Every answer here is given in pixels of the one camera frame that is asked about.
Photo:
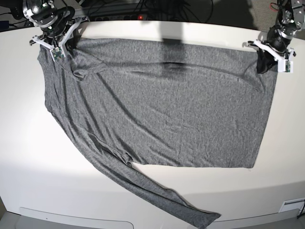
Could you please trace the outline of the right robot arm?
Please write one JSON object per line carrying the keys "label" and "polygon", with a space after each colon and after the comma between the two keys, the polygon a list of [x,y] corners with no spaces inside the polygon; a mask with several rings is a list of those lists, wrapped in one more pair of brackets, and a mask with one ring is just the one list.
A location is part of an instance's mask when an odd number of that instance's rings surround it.
{"label": "right robot arm", "polygon": [[24,0],[22,4],[25,18],[42,31],[42,35],[33,36],[29,45],[45,47],[53,61],[67,56],[68,41],[74,38],[74,31],[80,24],[88,21],[87,17],[75,18],[75,9],[65,2],[63,4],[61,9],[56,8],[52,0]]}

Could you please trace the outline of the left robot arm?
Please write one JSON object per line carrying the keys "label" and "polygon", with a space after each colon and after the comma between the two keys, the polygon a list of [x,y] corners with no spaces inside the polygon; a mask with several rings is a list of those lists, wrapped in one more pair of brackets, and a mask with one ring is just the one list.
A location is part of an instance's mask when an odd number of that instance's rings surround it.
{"label": "left robot arm", "polygon": [[278,0],[275,5],[275,25],[269,29],[266,37],[247,42],[248,47],[257,50],[258,74],[264,74],[273,68],[278,73],[292,73],[296,52],[288,46],[296,33],[305,29],[303,0]]}

